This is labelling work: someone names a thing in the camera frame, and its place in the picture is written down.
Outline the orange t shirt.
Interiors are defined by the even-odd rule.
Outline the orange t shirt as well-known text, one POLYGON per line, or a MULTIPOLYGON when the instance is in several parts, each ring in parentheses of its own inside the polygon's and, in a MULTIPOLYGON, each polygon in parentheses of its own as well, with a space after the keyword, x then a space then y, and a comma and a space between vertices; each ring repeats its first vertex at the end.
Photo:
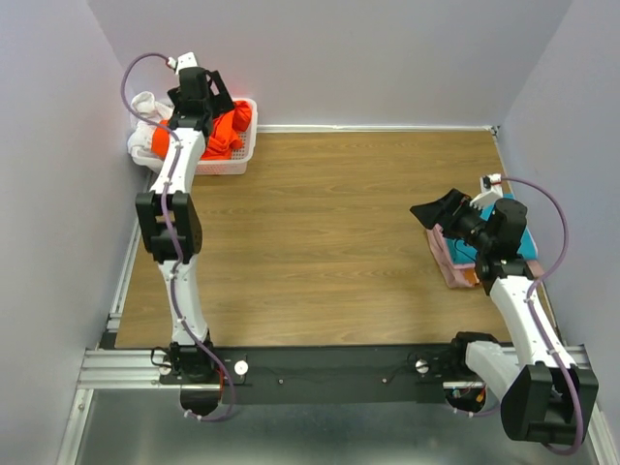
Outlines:
MULTIPOLYGON (((234 102, 234 110, 224 113, 213 120, 213 130, 209 136, 202 161, 230 160, 235 150, 243 148, 241 134, 250 126, 253 110, 248 101, 234 102)), ((168 153, 170 135, 163 129, 155 129, 150 143, 150 150, 164 159, 168 153)))

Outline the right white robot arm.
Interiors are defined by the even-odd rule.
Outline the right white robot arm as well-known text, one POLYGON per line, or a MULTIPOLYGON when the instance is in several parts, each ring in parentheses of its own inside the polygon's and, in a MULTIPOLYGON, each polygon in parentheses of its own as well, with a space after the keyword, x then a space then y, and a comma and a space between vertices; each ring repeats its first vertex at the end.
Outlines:
POLYGON ((538 298, 540 281, 518 251, 527 226, 526 206, 499 197, 482 218, 472 198, 452 189, 410 211, 427 230, 440 228, 445 237, 476 250, 476 273, 516 352, 516 360, 509 361, 498 343, 481 335, 447 353, 448 372, 459 380, 475 373, 485 382, 499 401, 510 439, 539 443, 558 455, 576 453, 599 382, 592 370, 578 366, 558 338, 538 298))

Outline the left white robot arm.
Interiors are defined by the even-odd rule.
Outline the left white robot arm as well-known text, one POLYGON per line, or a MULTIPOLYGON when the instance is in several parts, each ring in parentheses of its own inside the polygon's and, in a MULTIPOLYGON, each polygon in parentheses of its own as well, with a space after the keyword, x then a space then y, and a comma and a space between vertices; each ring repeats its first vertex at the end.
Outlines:
POLYGON ((148 192, 136 197, 146 251, 157 263, 168 293, 172 318, 164 375, 178 383, 203 384, 217 378, 217 363, 197 284, 202 226, 191 189, 198 163, 213 131, 213 120, 234 110, 220 74, 198 65, 176 66, 178 86, 169 91, 170 136, 164 165, 148 192))

